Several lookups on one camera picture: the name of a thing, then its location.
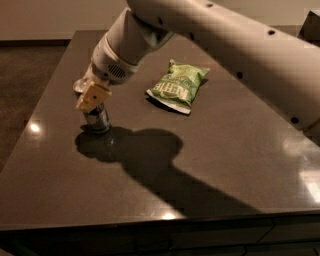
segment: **green chip bag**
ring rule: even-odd
[[[170,60],[168,74],[153,89],[147,90],[147,94],[172,109],[190,114],[198,88],[209,71],[209,68]]]

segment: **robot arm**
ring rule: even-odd
[[[130,9],[97,45],[89,77],[123,83],[147,53],[177,33],[320,145],[319,48],[208,0],[127,2]]]

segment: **table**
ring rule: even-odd
[[[112,88],[111,131],[85,131],[72,85],[103,33],[76,32],[2,171],[1,231],[319,209],[320,149],[180,36]],[[145,94],[171,58],[211,69],[190,116]]]

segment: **floor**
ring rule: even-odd
[[[0,172],[65,49],[0,47]]]

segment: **metal can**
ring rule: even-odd
[[[74,83],[73,91],[77,99],[79,99],[80,95],[83,93],[86,82],[87,81],[84,79],[79,79]],[[102,134],[110,129],[111,123],[104,103],[99,104],[90,113],[83,114],[87,121],[88,127],[93,133]]]

